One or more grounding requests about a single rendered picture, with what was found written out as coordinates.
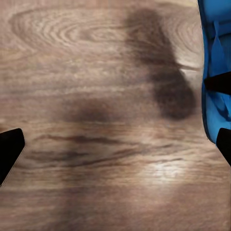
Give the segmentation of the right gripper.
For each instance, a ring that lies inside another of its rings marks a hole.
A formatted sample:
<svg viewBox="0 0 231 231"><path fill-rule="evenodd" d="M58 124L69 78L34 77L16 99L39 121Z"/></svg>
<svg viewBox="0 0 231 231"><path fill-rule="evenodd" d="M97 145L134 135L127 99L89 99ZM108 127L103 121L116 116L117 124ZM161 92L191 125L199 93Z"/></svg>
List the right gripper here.
<svg viewBox="0 0 231 231"><path fill-rule="evenodd" d="M231 72L226 72L204 79L207 90L231 95Z"/></svg>

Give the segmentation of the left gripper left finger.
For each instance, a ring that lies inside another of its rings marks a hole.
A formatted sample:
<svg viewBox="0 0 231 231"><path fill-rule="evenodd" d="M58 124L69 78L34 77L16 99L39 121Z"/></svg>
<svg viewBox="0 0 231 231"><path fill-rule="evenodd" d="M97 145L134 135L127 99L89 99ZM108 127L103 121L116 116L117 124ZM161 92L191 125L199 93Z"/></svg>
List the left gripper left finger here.
<svg viewBox="0 0 231 231"><path fill-rule="evenodd" d="M20 128L0 133L0 186L24 146L25 140Z"/></svg>

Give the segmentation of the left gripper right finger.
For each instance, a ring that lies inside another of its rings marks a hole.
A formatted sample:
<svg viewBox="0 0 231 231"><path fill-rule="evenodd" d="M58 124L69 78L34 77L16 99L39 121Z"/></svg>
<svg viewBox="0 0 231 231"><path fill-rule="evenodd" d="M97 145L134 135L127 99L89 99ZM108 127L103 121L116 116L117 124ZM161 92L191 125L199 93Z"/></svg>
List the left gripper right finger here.
<svg viewBox="0 0 231 231"><path fill-rule="evenodd" d="M231 166L231 129L220 128L215 145Z"/></svg>

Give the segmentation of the sandal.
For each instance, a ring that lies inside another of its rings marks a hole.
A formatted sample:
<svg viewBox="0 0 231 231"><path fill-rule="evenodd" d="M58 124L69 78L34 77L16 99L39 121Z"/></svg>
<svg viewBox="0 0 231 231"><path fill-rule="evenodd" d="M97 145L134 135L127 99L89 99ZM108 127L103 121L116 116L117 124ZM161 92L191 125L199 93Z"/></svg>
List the sandal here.
<svg viewBox="0 0 231 231"><path fill-rule="evenodd" d="M207 90L204 79L231 72L231 0L198 0L204 38L202 112L208 139L216 144L220 128L231 129L231 95Z"/></svg>

